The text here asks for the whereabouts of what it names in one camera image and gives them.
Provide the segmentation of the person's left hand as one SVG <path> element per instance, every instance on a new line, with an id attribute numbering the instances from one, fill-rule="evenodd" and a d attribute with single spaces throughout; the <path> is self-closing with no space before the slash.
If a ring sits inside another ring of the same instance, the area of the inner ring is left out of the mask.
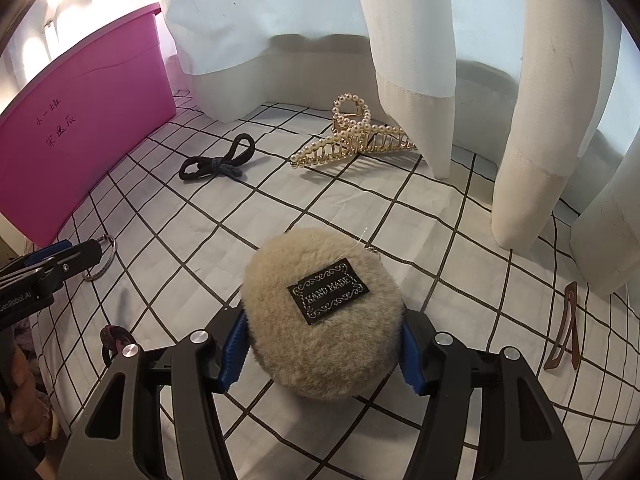
<path id="1" fill-rule="evenodd" d="M 8 414 L 11 434 L 27 445 L 55 442 L 60 435 L 58 416 L 38 396 L 35 376 L 24 353 L 15 344 L 11 349 L 9 379 L 12 400 L 1 398 L 1 413 Z"/>

